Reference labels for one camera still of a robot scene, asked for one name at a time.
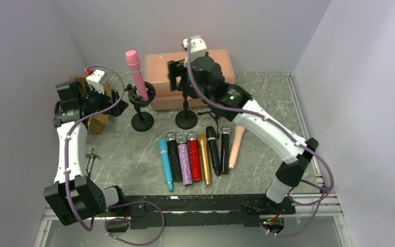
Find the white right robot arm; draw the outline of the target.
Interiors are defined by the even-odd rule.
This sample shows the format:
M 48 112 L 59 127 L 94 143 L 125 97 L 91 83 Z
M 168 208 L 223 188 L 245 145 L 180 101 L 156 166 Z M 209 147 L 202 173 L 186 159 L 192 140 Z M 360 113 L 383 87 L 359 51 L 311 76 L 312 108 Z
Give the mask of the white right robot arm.
M 187 90 L 192 98 L 201 98 L 219 116 L 240 125 L 269 145 L 282 159 L 266 197 L 281 203 L 297 187 L 319 142 L 293 133 L 268 114 L 251 94 L 239 85 L 227 83 L 220 64 L 203 56 L 187 68 L 185 60 L 169 61 L 171 90 Z

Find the black clip round-base stand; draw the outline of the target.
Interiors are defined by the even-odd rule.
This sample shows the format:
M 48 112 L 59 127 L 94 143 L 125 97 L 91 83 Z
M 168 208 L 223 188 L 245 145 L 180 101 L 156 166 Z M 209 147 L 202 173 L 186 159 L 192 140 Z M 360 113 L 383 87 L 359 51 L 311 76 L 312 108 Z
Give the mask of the black clip round-base stand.
M 197 115 L 189 110 L 188 103 L 188 80 L 185 77 L 181 77 L 180 83 L 178 84 L 178 89 L 181 87 L 183 95 L 183 109 L 179 111 L 175 117 L 176 125 L 183 130 L 190 130 L 194 128 L 197 124 Z

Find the slim black microphone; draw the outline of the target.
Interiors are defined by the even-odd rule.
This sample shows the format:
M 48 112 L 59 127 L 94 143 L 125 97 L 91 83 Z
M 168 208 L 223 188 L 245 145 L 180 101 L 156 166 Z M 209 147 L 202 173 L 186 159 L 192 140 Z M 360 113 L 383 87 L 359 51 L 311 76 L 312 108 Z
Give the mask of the slim black microphone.
M 220 157 L 217 149 L 217 135 L 213 126 L 206 127 L 207 145 L 212 167 L 216 176 L 221 175 Z

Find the peach beige microphone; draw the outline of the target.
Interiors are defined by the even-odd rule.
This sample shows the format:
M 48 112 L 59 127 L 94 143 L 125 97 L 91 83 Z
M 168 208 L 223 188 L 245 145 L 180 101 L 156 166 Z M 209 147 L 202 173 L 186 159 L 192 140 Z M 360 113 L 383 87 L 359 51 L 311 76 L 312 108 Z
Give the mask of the peach beige microphone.
M 234 141 L 232 144 L 231 153 L 228 162 L 228 168 L 230 170 L 234 170 L 236 166 L 244 132 L 245 132 L 245 128 L 243 126 L 240 125 L 235 126 Z

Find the blue plastic microphone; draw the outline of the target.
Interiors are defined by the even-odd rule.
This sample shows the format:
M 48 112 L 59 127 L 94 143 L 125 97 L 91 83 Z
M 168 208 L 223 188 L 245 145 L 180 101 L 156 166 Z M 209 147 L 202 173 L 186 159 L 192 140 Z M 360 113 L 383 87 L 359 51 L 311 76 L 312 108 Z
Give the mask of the blue plastic microphone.
M 173 176 L 170 167 L 170 161 L 168 156 L 167 141 L 161 138 L 157 142 L 158 150 L 160 153 L 161 163 L 163 166 L 164 178 L 169 192 L 174 191 Z

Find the gold microphone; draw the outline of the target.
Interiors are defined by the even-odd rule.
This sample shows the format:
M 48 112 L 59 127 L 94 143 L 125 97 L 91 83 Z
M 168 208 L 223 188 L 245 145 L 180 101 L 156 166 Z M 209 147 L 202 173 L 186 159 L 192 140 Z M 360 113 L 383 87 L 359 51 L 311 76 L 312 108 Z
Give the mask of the gold microphone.
M 209 162 L 209 156 L 208 156 L 209 153 L 208 153 L 206 135 L 199 134 L 197 136 L 197 142 L 199 145 L 204 183 L 206 186 L 208 186 L 208 185 L 212 184 L 212 178 L 211 178 L 211 169 L 210 169 L 210 162 Z

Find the red glitter microphone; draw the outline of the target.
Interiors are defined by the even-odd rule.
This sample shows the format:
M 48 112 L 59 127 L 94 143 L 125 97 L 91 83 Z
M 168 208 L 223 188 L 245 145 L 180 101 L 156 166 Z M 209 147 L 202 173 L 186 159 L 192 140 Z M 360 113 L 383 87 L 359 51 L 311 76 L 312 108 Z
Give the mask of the red glitter microphone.
M 202 181 L 202 171 L 197 135 L 195 133 L 190 133 L 187 135 L 187 140 L 192 180 L 193 182 L 200 182 Z

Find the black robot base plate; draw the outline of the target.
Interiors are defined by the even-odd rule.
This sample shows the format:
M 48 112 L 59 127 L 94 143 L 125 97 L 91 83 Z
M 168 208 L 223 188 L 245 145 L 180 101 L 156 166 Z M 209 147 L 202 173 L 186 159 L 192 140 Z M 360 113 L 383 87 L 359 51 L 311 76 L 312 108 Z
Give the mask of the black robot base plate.
M 164 195 L 164 196 L 126 196 L 126 206 L 112 209 L 106 217 L 130 219 L 133 230 L 147 229 L 161 225 L 165 217 L 166 226 L 208 226 L 242 225 L 259 227 L 266 216 L 293 215 L 294 204 L 287 198 L 279 204 L 265 195 Z

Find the black glitter microphone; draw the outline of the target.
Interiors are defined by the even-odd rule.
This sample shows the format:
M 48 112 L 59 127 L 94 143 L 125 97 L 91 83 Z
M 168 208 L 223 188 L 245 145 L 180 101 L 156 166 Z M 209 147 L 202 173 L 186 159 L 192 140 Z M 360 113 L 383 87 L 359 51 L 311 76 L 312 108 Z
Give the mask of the black glitter microphone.
M 166 134 L 166 142 L 173 181 L 182 182 L 183 177 L 179 159 L 178 144 L 176 142 L 176 135 L 174 132 L 168 132 Z

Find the pink microphone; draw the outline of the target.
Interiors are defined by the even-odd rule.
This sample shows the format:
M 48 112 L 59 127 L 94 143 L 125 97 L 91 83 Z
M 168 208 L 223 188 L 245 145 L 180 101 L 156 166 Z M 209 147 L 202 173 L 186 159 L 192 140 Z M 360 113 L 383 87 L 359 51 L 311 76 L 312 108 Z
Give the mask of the pink microphone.
M 141 96 L 143 102 L 148 101 L 149 96 L 147 93 L 145 81 L 141 73 L 141 62 L 137 51 L 128 50 L 125 53 L 125 59 L 130 71 L 133 74 L 138 95 Z

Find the brown cardboard box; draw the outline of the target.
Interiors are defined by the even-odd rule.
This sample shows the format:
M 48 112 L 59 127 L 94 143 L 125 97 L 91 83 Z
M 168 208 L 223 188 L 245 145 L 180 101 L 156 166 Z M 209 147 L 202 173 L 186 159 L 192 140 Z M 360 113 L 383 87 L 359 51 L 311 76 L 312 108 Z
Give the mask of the brown cardboard box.
M 79 83 L 78 86 L 80 94 L 88 96 L 89 86 L 86 82 L 86 76 L 75 76 L 71 79 L 74 82 Z M 104 132 L 105 126 L 109 123 L 109 116 L 106 114 L 99 114 L 91 117 L 87 122 L 87 130 L 89 135 L 100 135 Z

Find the black silver-head microphone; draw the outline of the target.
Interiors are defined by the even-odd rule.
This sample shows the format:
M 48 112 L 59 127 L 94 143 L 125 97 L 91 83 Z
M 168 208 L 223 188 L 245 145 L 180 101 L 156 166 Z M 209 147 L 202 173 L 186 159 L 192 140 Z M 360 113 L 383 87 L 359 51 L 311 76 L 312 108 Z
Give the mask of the black silver-head microphone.
M 221 136 L 221 174 L 228 174 L 229 173 L 229 135 L 230 135 L 230 128 L 229 127 L 222 127 L 220 129 L 220 136 Z

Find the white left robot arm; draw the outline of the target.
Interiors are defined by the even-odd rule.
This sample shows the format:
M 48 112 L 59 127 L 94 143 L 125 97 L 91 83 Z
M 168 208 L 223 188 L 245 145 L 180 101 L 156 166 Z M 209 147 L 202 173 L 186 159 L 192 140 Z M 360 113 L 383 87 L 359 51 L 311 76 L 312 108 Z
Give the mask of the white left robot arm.
M 78 81 L 56 85 L 53 125 L 59 138 L 59 164 L 53 184 L 44 188 L 44 198 L 65 226 L 106 213 L 124 202 L 119 186 L 101 189 L 86 168 L 88 119 L 94 113 L 118 117 L 128 107 L 116 90 L 98 93 Z

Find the black tripod shock mount stand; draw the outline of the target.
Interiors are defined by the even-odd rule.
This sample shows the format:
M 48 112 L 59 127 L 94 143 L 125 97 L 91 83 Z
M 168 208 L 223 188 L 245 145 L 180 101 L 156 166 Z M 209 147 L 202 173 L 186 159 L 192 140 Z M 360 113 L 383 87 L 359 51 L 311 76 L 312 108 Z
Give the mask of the black tripod shock mount stand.
M 207 126 L 206 127 L 207 139 L 208 140 L 210 140 L 210 139 L 219 139 L 220 136 L 221 136 L 221 129 L 222 129 L 222 126 L 219 123 L 219 120 L 220 120 L 221 116 L 219 114 L 214 113 L 214 111 L 212 111 L 212 110 L 203 111 L 203 112 L 198 112 L 197 113 L 198 116 L 203 116 L 205 114 L 208 114 L 214 120 L 214 122 L 216 123 L 216 128 L 214 128 L 214 131 L 212 131 L 210 133 L 210 135 L 208 135 L 207 129 L 208 129 L 208 127 L 212 127 L 212 126 Z

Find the purple glitter microphone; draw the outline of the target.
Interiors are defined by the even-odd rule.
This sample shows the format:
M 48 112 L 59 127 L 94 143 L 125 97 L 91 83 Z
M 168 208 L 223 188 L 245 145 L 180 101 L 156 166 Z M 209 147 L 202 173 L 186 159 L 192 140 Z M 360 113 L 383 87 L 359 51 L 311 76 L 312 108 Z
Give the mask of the purple glitter microphone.
M 189 151 L 187 145 L 187 138 L 185 134 L 178 134 L 176 136 L 176 142 L 179 153 L 179 161 L 181 165 L 181 172 L 183 177 L 183 185 L 189 186 L 193 184 L 190 161 L 189 161 Z

